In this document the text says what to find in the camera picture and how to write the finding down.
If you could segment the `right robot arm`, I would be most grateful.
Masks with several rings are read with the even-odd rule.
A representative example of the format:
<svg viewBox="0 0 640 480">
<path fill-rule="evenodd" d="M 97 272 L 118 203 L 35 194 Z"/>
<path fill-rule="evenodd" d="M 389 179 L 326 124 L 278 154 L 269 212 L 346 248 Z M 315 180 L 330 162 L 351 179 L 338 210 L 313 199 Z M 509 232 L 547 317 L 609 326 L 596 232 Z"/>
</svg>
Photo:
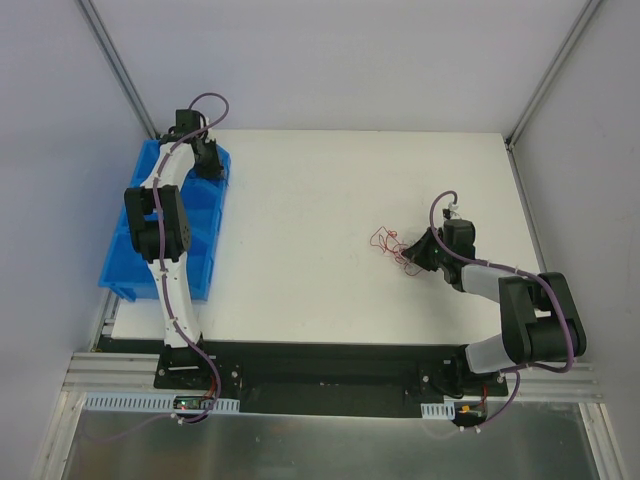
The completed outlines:
<svg viewBox="0 0 640 480">
<path fill-rule="evenodd" d="M 447 219 L 428 228 L 401 251 L 409 264 L 443 272 L 461 293 L 481 296 L 499 306 L 500 333 L 463 345 L 430 377 L 431 387 L 453 398 L 469 395 L 506 371 L 536 366 L 547 371 L 562 362 L 562 372 L 585 354 L 587 337 L 565 276 L 558 272 L 529 275 L 491 267 L 475 258 L 472 222 Z"/>
</svg>

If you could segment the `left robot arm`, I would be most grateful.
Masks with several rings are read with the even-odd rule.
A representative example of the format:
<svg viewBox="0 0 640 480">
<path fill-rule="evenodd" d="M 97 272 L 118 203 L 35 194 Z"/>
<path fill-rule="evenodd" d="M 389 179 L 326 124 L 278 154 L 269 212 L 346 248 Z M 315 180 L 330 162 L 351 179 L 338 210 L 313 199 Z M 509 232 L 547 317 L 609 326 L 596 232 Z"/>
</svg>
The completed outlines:
<svg viewBox="0 0 640 480">
<path fill-rule="evenodd" d="M 190 172 L 208 181 L 226 176 L 210 129 L 197 110 L 178 110 L 174 126 L 160 140 L 151 173 L 124 193 L 133 249 L 151 272 L 164 317 L 159 370 L 176 373 L 191 389 L 209 382 L 212 367 L 199 346 L 201 328 L 188 285 L 192 234 L 181 192 Z"/>
</svg>

